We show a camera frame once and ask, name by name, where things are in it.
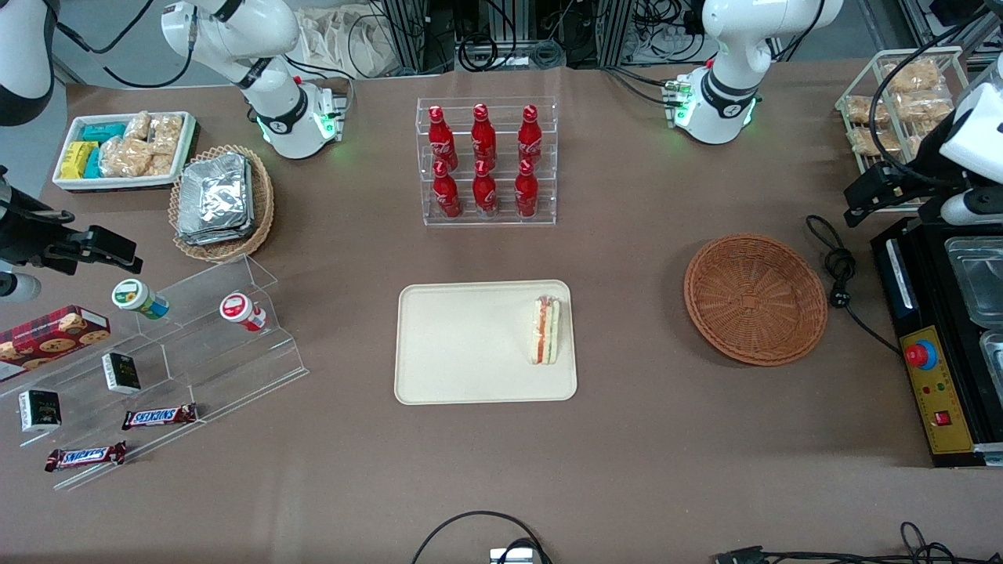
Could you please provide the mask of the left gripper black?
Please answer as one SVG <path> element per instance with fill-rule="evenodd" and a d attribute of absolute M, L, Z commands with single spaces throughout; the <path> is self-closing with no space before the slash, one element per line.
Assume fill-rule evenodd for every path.
<path fill-rule="evenodd" d="M 918 174 L 927 176 L 928 183 L 940 182 L 953 189 L 968 188 L 967 171 L 972 150 L 966 139 L 966 124 L 972 112 L 963 110 L 958 114 L 957 110 L 952 110 L 921 142 L 911 167 Z M 914 200 L 914 196 L 900 186 L 903 182 L 903 175 L 892 165 L 884 161 L 871 165 L 845 189 L 848 206 L 845 224 L 856 228 L 869 215 L 883 208 Z"/>

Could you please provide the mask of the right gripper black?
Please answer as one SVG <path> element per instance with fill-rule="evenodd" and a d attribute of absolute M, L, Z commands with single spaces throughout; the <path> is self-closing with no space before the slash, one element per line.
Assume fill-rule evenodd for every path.
<path fill-rule="evenodd" d="M 66 227 L 75 221 L 71 211 L 54 210 L 14 188 L 1 168 L 1 258 L 14 266 L 34 266 L 54 271 L 75 271 L 75 261 L 115 266 L 129 273 L 140 273 L 143 260 L 136 254 L 136 242 L 104 227 L 90 226 L 72 234 Z M 54 245 L 66 240 L 73 248 L 74 260 L 48 255 Z"/>

